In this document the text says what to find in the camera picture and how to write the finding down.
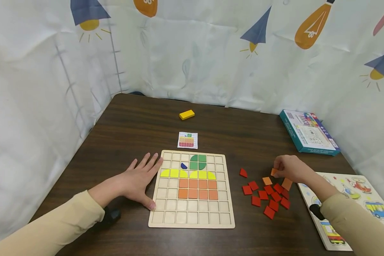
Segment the right hand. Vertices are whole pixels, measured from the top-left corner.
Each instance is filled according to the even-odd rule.
[[[279,170],[273,177],[288,178],[295,183],[307,183],[307,180],[316,174],[313,169],[297,156],[278,156],[274,160],[273,168]]]

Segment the wooden table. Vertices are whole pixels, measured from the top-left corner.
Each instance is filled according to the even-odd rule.
[[[195,117],[181,121],[178,114],[189,109]],[[236,228],[149,228],[146,208],[118,198],[113,202],[122,212],[117,223],[87,232],[58,255],[354,255],[325,250],[297,186],[290,191],[290,210],[281,208],[273,220],[263,214],[265,203],[252,206],[241,189],[249,180],[261,184],[281,154],[295,154],[319,172],[354,174],[341,154],[298,153],[276,115],[135,95],[114,97],[33,219],[124,171],[134,158],[177,150],[178,132],[197,132],[199,152],[225,154]],[[241,167],[249,179],[239,175]],[[155,180],[147,188],[149,197]]]

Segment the sleeve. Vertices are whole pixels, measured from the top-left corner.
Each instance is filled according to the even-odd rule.
[[[54,256],[103,218],[103,208],[81,192],[0,241],[0,256]]]
[[[321,213],[357,256],[384,256],[384,224],[342,194],[325,200]]]

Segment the cardboard box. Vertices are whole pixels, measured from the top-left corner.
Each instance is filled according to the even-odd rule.
[[[335,156],[340,148],[313,113],[283,110],[280,113],[299,152]]]

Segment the white curtain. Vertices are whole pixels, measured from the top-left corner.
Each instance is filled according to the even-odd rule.
[[[122,92],[313,111],[384,199],[384,0],[330,2],[1,0],[0,240]]]

